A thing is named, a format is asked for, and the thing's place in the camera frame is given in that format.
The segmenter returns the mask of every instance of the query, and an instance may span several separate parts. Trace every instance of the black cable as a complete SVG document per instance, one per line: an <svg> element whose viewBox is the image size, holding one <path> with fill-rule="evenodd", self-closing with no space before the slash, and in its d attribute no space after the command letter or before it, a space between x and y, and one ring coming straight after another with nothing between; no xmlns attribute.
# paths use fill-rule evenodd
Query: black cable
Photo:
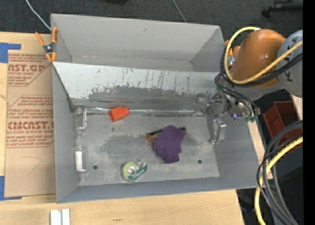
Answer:
<svg viewBox="0 0 315 225"><path fill-rule="evenodd" d="M301 122L301 121L296 121L296 122L294 122L293 124L289 125L289 126L285 129L286 131L285 131L284 133L287 133L287 132L292 131L292 130L294 130L294 129L301 129L302 127L303 127L303 122ZM276 147L278 146L278 144L279 144L279 142L280 142L282 136L279 136L279 137L276 138L276 141L274 142L274 144L272 144L272 145L270 146L270 149L273 148L273 147L276 148ZM294 221L294 224L297 224L296 221L294 220L292 214L291 214L290 211L288 210L288 208L287 208L287 206L286 206L286 204L285 204L285 201L284 201L284 199L283 199L283 196L282 196L282 193L281 193L281 189L280 189L280 186L279 186L279 183L278 183L276 165L273 166L272 172L273 172L273 176L274 176L275 186L276 186L276 189L277 189L277 194L278 194L278 197L279 197L279 199L280 199L282 208L283 208L284 211L287 213L287 215L288 215L289 217L291 217L291 219Z"/></svg>
<svg viewBox="0 0 315 225"><path fill-rule="evenodd" d="M292 124L290 124L289 126L287 126L285 129L283 129L282 131L280 131L268 144L267 148L266 148L266 152L265 155L269 154L270 151L272 149L276 149L281 138L283 137L283 135L285 135L287 132L295 130L295 129L301 129L303 127L303 121L296 121ZM275 197L273 195L273 193L271 192L270 186L269 186L269 182L268 182L268 178L267 178L267 171L266 171L266 167L267 167L267 160L264 160L263 164L262 164L262 171L263 171L263 179L264 179L264 184L266 187L267 192L269 193L270 196L270 200L274 203L275 207L277 210L280 211L281 214L285 215L286 214L286 218L290 221L291 224L296 225L296 221L294 220L294 218L292 217L291 213L288 211L286 205L284 206L280 206L278 204L278 202L275 200ZM281 190L278 189L277 191L279 198L281 199L281 203L284 203L282 194L281 194Z"/></svg>
<svg viewBox="0 0 315 225"><path fill-rule="evenodd" d="M263 190L263 188L262 188L262 185L260 184L260 180L259 180L260 174L259 174L259 173L260 173L260 170L261 170L261 168L262 168L262 165L263 165L263 163L264 163L265 161L267 161L274 153L276 153L276 152L278 152L279 150L281 150L285 145L287 145L288 143L292 142L293 140L297 139L297 138L300 137L300 136L301 136L301 135L296 135L296 136L290 138L289 140L287 140L287 141L284 142L283 144L279 145L275 150L273 150L273 151L271 151L270 153L264 155L264 159L263 159L263 161L261 162L261 164L259 165L258 170L257 170L257 174L256 174L257 186L259 187L260 192L262 193L263 197L265 198L265 200L266 200L266 202L267 202L269 208L275 213L275 215L276 215L283 223L284 223L283 219L280 217L280 215L278 214L278 212L277 212L277 211L272 207L272 205L270 204L269 199L267 198L267 196L266 196L266 194L265 194L265 192L264 192L264 190ZM282 196L281 191L280 191L280 188L274 189L274 190L277 191L277 193Z"/></svg>
<svg viewBox="0 0 315 225"><path fill-rule="evenodd" d="M259 107L252 100L250 100L247 96L219 84L219 80L222 78L222 76L223 76L223 72L220 72L215 77L215 84L217 85L217 88L220 89L225 94L235 98L237 101L244 104L244 106L249 110L249 112L252 112L252 109L250 109L248 106L248 103L249 103L255 109L254 115L259 115Z"/></svg>

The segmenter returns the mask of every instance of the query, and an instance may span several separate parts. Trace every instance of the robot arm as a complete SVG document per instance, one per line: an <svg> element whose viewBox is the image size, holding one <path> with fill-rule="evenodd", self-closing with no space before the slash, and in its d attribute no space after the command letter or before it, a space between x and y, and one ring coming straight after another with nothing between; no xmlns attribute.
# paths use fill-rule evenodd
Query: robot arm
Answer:
<svg viewBox="0 0 315 225"><path fill-rule="evenodd" d="M248 30L252 32L232 50L234 39ZM254 100L263 95L285 89L303 97L303 30L286 39L273 30L247 27L236 32L226 44L221 72L215 78L224 110L221 106L221 111L214 114L214 141L224 136L220 129L225 126L221 121L225 113L234 120L244 117L247 122L254 122L260 114Z"/></svg>

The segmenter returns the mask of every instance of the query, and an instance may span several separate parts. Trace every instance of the small glass bottle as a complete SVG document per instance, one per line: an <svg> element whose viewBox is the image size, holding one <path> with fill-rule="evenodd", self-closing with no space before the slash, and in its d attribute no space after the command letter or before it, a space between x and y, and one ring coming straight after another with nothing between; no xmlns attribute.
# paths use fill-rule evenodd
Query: small glass bottle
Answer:
<svg viewBox="0 0 315 225"><path fill-rule="evenodd" d="M87 172L87 149L84 145L74 146L75 170L78 174Z"/></svg>
<svg viewBox="0 0 315 225"><path fill-rule="evenodd" d="M81 139L83 131L86 129L87 126L87 109L81 105L75 106L73 120L75 138Z"/></svg>

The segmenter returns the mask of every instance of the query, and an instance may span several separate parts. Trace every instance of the cardboard sheet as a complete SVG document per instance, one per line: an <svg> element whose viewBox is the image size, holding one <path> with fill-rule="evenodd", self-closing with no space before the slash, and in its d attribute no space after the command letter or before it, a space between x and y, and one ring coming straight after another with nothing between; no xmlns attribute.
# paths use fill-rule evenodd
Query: cardboard sheet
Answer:
<svg viewBox="0 0 315 225"><path fill-rule="evenodd" d="M0 42L21 44L8 51L4 196L55 193L52 65L34 33L1 32Z"/></svg>

